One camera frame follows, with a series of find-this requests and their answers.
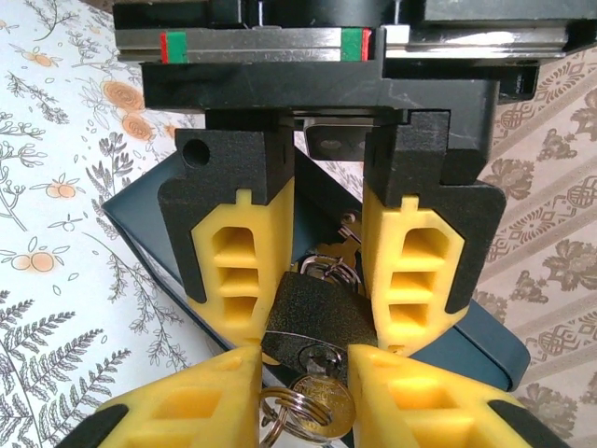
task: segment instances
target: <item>fern leaf pattern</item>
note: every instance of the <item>fern leaf pattern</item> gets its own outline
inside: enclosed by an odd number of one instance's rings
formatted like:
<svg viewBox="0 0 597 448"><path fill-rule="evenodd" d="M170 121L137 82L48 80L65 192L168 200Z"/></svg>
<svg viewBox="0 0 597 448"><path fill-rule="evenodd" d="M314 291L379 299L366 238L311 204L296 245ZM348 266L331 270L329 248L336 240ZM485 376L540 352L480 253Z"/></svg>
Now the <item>fern leaf pattern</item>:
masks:
<svg viewBox="0 0 597 448"><path fill-rule="evenodd" d="M75 312L59 313L42 317L33 324L27 324L23 327L9 329L5 336L5 348L10 354L20 361L25 360L25 356L19 348L26 348L30 352L39 353L40 346L48 346L45 338L53 334L61 324L73 318Z"/></svg>
<svg viewBox="0 0 597 448"><path fill-rule="evenodd" d="M28 368L30 381L25 392L31 392L36 398L49 401L49 392L58 392L56 381L70 381L66 372L76 369L75 364L82 362L81 356L85 355L97 335L103 332L102 329L93 329L74 338L64 347L52 350L49 355L32 357Z"/></svg>
<svg viewBox="0 0 597 448"><path fill-rule="evenodd" d="M106 384L115 382L114 373L117 366L131 354L128 349L112 353L103 363L96 364L95 371L89 371L89 385L85 378L80 377L78 389L72 384L68 394L60 394L49 405L45 403L39 413L39 427L42 443L57 444L62 437L89 415L85 408L93 409L103 401L112 397L112 392Z"/></svg>

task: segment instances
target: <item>orange flower pattern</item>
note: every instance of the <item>orange flower pattern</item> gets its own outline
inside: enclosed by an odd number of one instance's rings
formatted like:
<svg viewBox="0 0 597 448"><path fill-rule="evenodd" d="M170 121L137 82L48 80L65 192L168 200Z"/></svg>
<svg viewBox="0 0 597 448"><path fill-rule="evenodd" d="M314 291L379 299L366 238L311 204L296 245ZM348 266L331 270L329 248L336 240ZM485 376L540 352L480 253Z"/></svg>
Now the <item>orange flower pattern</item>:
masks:
<svg viewBox="0 0 597 448"><path fill-rule="evenodd" d="M170 138L174 138L176 127L172 124L168 124L167 126L164 126L164 132L166 133L166 135L170 136Z"/></svg>
<svg viewBox="0 0 597 448"><path fill-rule="evenodd" d="M15 49L15 51L18 52L23 59L41 65L42 67L58 67L58 62L62 60L62 58L48 56L47 53L44 53L40 50L40 47L35 47L29 51L22 49L21 47L17 47L16 45L10 44L10 46Z"/></svg>
<svg viewBox="0 0 597 448"><path fill-rule="evenodd" d="M49 273L57 265L64 265L60 254L68 251L68 249L70 249L70 246L65 245L50 250L46 245L38 245L37 237L34 237L29 242L26 253L2 250L2 254L6 256L2 259L2 263L9 262L10 266L16 271Z"/></svg>
<svg viewBox="0 0 597 448"><path fill-rule="evenodd" d="M119 81L106 81L102 84L105 98L126 112L137 112L145 109L143 95L136 88Z"/></svg>
<svg viewBox="0 0 597 448"><path fill-rule="evenodd" d="M66 180L66 174L61 174L58 179L52 179L50 183L38 184L29 189L43 189L52 199L73 199L78 192L85 193L84 189L76 185L78 180Z"/></svg>
<svg viewBox="0 0 597 448"><path fill-rule="evenodd" d="M122 119L122 129L125 133L138 140L148 142L153 138L153 129L140 115L127 114Z"/></svg>

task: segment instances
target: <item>floral tablecloth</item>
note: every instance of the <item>floral tablecloth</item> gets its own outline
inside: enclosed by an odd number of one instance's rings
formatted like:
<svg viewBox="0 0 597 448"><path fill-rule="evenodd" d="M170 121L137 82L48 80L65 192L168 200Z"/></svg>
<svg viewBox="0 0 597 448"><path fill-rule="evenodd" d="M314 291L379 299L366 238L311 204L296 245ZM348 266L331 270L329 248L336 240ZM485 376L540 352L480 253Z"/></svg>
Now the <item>floral tablecloth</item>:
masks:
<svg viewBox="0 0 597 448"><path fill-rule="evenodd" d="M111 16L76 0L0 0L0 50L0 446L50 447L216 353L101 210L201 117L145 110ZM577 448L597 446L596 67L550 65L500 110L483 178L509 202L476 292L532 352L518 397ZM360 197L359 163L322 165Z"/></svg>

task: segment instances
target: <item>yellow plastic insert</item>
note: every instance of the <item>yellow plastic insert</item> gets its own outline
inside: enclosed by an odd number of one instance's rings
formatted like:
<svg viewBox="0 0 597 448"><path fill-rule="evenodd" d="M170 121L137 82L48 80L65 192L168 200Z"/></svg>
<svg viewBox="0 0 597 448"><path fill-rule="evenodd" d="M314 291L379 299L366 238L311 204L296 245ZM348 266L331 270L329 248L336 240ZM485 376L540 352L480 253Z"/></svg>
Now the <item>yellow plastic insert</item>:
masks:
<svg viewBox="0 0 597 448"><path fill-rule="evenodd" d="M464 239L416 196L386 208L364 188L363 271L379 347L409 356L462 319L445 312Z"/></svg>
<svg viewBox="0 0 597 448"><path fill-rule="evenodd" d="M207 302L189 304L237 346L259 345L265 333L290 266L293 213L294 179L269 205L253 205L251 191L239 189L236 203L220 204L191 232Z"/></svg>
<svg viewBox="0 0 597 448"><path fill-rule="evenodd" d="M111 399L129 412L101 448L257 448L261 349L242 347Z"/></svg>
<svg viewBox="0 0 597 448"><path fill-rule="evenodd" d="M521 448L487 403L506 392L368 345L349 347L356 448Z"/></svg>

